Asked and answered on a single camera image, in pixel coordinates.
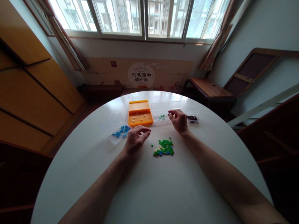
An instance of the forearm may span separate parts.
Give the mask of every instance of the forearm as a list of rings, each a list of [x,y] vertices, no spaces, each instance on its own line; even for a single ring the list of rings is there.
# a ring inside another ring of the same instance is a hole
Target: forearm
[[[272,218],[274,221],[287,223],[263,194],[233,165],[197,139],[190,131],[183,133],[182,137],[213,186],[244,223],[250,223],[253,220],[258,223],[256,220],[263,220],[265,217],[263,217],[264,211],[262,210],[271,211],[270,218],[266,216],[268,218],[264,223],[271,222]]]
[[[229,203],[255,204],[266,200],[241,172],[192,133],[187,132],[182,137],[214,187]]]
[[[122,151],[59,223],[102,223],[129,159]]]

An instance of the plastic storage box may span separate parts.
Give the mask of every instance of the plastic storage box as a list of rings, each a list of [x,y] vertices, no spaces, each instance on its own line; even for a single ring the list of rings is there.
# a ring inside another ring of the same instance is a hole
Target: plastic storage box
[[[147,100],[129,102],[128,123],[133,127],[137,125],[152,124],[153,117]]]
[[[174,109],[180,109],[184,105],[185,101],[170,101],[162,103],[152,103],[151,112],[154,123],[169,120],[168,111]]]
[[[201,107],[188,105],[186,115],[187,116],[194,116],[194,117],[197,118],[197,120],[191,120],[191,119],[187,118],[187,122],[192,122],[192,123],[197,123],[198,124],[198,121],[199,121],[198,114],[199,114],[200,108]]]
[[[130,132],[130,130],[132,130],[132,127],[124,122],[120,112],[117,112],[116,114],[108,117],[105,121],[99,123],[99,126],[110,139],[110,141],[115,145],[117,145],[122,139],[124,139]],[[128,126],[129,131],[126,133],[123,131],[119,137],[113,135],[116,132],[121,131],[122,126]]]

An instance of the orange plastic box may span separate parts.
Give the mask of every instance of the orange plastic box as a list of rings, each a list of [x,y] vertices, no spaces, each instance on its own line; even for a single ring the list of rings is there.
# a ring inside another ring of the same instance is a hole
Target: orange plastic box
[[[153,117],[150,112],[150,105],[147,100],[131,101],[129,102],[129,121],[128,124],[132,126],[152,124]]]

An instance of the clear plastic box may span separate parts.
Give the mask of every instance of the clear plastic box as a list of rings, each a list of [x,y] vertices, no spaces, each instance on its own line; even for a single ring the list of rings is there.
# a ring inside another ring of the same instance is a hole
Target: clear plastic box
[[[120,131],[123,125],[129,127],[129,131],[127,133],[123,132],[119,137],[112,135]],[[110,139],[110,141],[115,145],[117,145],[122,139],[124,139],[132,130],[132,127],[123,121],[120,112],[117,112],[116,114],[108,117],[105,121],[99,123],[99,126],[101,127],[101,130],[103,130],[103,132]]]
[[[154,123],[169,120],[168,111],[174,109],[180,109],[182,108],[184,103],[185,103],[184,100],[152,103],[150,111],[152,112]]]
[[[199,121],[198,114],[199,114],[200,109],[201,109],[201,107],[188,105],[186,115],[187,116],[197,117],[197,120],[190,120],[190,119],[187,118],[187,122],[197,123],[198,124],[198,121]]]

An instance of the circular logo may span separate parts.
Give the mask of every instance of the circular logo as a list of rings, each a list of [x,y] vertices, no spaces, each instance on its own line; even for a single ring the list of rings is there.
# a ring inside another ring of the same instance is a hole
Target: circular logo
[[[149,88],[154,83],[154,71],[149,65],[135,63],[129,69],[129,82],[135,88]]]

